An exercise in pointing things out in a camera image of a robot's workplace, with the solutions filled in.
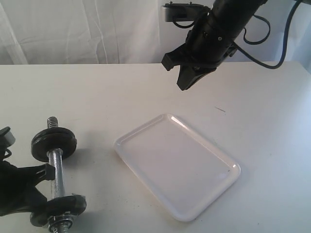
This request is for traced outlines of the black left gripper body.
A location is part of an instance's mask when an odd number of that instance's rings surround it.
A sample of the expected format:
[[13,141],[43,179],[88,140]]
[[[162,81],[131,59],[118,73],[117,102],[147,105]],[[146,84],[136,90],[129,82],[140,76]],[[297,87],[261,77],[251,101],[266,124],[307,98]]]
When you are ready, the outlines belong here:
[[40,182],[27,182],[19,168],[7,161],[0,163],[0,215],[34,212],[47,202],[36,188]]

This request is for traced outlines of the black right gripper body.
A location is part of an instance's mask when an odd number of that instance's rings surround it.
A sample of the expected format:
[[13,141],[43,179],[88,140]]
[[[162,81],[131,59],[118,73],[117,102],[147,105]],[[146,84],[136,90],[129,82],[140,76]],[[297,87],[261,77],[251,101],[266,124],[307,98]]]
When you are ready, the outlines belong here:
[[163,66],[169,71],[174,66],[191,68],[209,73],[225,59],[237,37],[236,12],[169,13],[166,21],[177,25],[180,21],[192,21],[184,44],[166,53]]

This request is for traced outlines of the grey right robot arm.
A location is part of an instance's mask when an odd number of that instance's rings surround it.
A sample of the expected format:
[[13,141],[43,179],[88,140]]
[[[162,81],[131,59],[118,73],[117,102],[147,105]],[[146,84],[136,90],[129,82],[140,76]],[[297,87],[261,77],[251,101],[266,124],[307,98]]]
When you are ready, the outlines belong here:
[[235,52],[233,45],[263,0],[216,0],[209,8],[193,3],[166,3],[165,21],[192,21],[185,43],[162,59],[167,71],[180,67],[177,85],[192,87]]

